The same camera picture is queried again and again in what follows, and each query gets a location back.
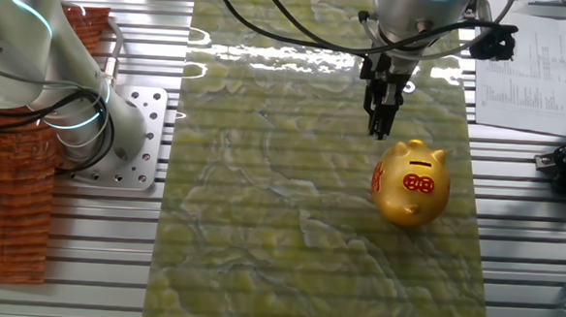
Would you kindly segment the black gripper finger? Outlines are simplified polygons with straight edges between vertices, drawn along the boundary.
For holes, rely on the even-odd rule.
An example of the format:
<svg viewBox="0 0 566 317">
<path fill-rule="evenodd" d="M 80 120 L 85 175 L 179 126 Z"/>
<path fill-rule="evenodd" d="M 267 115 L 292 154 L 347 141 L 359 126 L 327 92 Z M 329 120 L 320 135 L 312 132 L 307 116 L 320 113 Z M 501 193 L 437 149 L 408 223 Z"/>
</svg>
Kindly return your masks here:
<svg viewBox="0 0 566 317">
<path fill-rule="evenodd" d="M 388 120 L 387 95 L 388 87 L 384 83 L 369 82 L 365 88 L 363 109 L 368 115 L 367 134 L 376 141 L 382 141 L 390 133 L 385 124 Z"/>
<path fill-rule="evenodd" d="M 387 120 L 387 133 L 386 133 L 387 135 L 389 135 L 392 132 L 395 116 L 403 104 L 404 86 L 405 84 L 403 82 L 399 82 L 399 83 L 394 82 L 389 85 L 389 96 L 388 96 L 389 114 Z"/>
</svg>

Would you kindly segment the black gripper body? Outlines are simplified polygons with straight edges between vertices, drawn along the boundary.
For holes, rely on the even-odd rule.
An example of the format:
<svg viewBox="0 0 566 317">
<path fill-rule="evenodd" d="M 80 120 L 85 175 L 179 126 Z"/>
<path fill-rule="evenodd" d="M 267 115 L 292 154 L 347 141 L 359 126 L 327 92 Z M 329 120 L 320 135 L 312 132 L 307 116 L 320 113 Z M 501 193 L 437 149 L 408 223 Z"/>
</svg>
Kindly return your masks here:
<svg viewBox="0 0 566 317">
<path fill-rule="evenodd" d="M 360 78 L 365 81 L 379 80 L 390 82 L 392 77 L 404 81 L 403 92 L 412 94 L 416 91 L 416 84 L 409 79 L 411 74 L 397 73 L 394 69 L 394 59 L 385 53 L 369 54 L 362 62 Z"/>
</svg>

